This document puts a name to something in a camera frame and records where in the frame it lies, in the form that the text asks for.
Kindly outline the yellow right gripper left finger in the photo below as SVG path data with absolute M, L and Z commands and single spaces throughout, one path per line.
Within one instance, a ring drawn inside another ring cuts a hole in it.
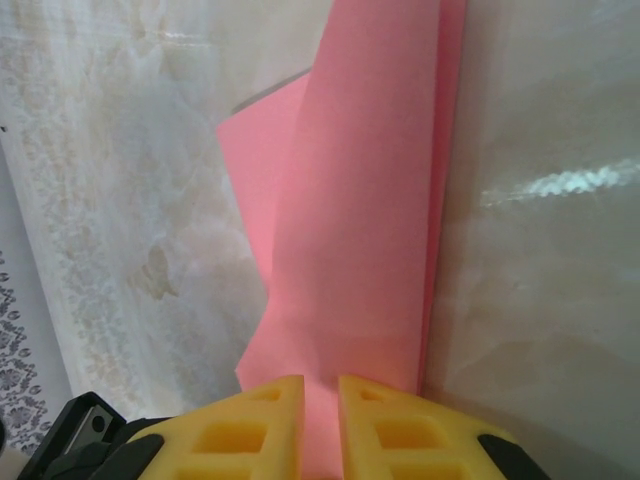
M 281 377 L 137 432 L 104 480 L 301 480 L 304 379 Z

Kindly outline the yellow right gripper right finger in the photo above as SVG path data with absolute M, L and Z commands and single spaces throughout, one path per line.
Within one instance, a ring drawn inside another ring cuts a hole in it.
M 507 431 L 356 376 L 339 378 L 344 480 L 530 480 Z

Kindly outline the pink cloth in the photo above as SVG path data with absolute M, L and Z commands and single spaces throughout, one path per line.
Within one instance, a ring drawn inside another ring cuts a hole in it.
M 305 381 L 303 480 L 339 480 L 338 379 L 424 375 L 468 0 L 334 0 L 309 73 L 217 131 L 265 312 L 243 389 Z

